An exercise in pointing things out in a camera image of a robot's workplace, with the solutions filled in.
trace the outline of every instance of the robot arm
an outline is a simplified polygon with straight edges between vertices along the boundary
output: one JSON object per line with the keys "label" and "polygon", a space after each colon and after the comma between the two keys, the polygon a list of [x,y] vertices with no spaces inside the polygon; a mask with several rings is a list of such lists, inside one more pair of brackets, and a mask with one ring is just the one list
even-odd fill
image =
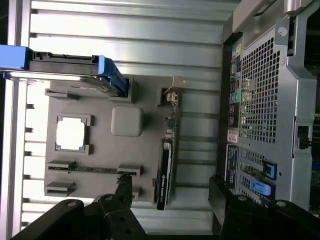
{"label": "robot arm", "polygon": [[88,206],[77,199],[63,200],[12,240],[146,239],[131,204],[132,177],[124,174],[114,194],[100,195]]}

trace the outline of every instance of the blue connector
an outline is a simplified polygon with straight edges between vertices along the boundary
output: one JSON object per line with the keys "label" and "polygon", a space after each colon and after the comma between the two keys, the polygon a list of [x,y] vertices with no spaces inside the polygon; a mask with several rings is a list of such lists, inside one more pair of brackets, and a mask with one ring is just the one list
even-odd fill
{"label": "blue connector", "polygon": [[112,59],[103,55],[99,56],[98,75],[101,77],[107,77],[110,81],[109,84],[112,87],[117,86],[124,93],[128,92],[128,82],[122,76]]}
{"label": "blue connector", "polygon": [[252,178],[250,180],[250,186],[249,186],[251,191],[257,191],[258,193],[264,195],[264,196],[270,196],[271,195],[271,187],[263,183],[262,181],[259,181],[256,178]]}
{"label": "blue connector", "polygon": [[25,46],[0,45],[0,70],[27,70],[29,52]]}

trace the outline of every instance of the sticker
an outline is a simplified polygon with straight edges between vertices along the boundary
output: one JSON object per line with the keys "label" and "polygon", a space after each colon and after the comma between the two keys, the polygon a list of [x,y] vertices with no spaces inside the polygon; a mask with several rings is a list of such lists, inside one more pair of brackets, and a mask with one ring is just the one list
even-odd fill
{"label": "sticker", "polygon": [[240,56],[241,54],[241,43],[235,49],[235,57]]}
{"label": "sticker", "polygon": [[228,142],[237,143],[238,142],[238,132],[234,130],[228,130]]}

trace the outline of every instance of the ventilation grille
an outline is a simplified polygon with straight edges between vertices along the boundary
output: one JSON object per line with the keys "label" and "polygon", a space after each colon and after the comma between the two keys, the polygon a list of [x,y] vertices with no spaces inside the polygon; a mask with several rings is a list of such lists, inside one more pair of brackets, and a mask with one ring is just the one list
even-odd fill
{"label": "ventilation grille", "polygon": [[248,198],[251,198],[256,204],[261,204],[260,201],[256,200],[254,197],[250,196],[246,191],[241,190],[240,194],[247,196]]}
{"label": "ventilation grille", "polygon": [[265,160],[264,156],[246,149],[241,149],[241,157],[260,165],[263,165],[263,160]]}
{"label": "ventilation grille", "polygon": [[239,137],[276,142],[280,51],[271,38],[242,60]]}
{"label": "ventilation grille", "polygon": [[[245,176],[242,176],[241,184],[250,190],[250,180],[248,178],[246,178]],[[259,192],[257,192],[256,190],[250,190],[250,191],[257,194],[259,197],[263,197],[263,195],[260,194]]]}

